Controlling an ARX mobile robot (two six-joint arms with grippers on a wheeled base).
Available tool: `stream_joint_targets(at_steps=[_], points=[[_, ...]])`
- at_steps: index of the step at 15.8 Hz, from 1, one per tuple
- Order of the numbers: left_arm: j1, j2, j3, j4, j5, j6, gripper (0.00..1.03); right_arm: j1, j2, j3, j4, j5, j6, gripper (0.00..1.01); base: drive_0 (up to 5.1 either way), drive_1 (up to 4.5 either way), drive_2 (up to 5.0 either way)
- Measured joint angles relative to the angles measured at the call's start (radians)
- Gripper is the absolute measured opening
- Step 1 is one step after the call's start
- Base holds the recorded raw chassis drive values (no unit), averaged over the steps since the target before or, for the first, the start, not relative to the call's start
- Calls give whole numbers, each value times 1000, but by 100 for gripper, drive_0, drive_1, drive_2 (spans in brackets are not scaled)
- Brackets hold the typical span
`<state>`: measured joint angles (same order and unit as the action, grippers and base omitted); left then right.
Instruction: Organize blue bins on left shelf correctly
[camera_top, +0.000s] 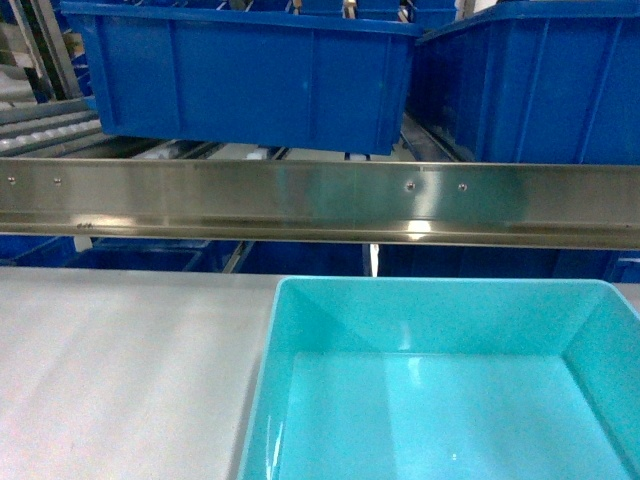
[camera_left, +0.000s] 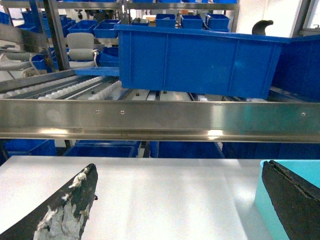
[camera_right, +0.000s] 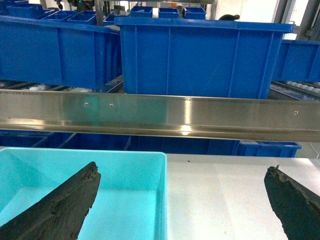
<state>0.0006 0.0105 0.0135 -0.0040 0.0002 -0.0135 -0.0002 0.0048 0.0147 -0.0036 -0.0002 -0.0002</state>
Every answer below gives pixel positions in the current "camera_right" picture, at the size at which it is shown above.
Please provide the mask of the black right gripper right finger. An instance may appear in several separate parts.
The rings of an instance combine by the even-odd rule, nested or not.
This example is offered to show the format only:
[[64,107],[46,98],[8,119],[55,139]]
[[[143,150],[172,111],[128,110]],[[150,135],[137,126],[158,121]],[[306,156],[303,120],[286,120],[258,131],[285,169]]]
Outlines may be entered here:
[[320,196],[292,177],[270,166],[264,185],[271,208],[289,240],[320,238]]

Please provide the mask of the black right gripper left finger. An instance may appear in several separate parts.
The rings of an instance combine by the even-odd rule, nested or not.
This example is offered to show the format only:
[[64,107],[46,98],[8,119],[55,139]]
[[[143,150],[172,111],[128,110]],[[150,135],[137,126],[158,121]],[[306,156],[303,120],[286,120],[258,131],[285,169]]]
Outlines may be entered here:
[[98,194],[101,174],[90,162],[40,201],[0,227],[2,240],[76,240]]

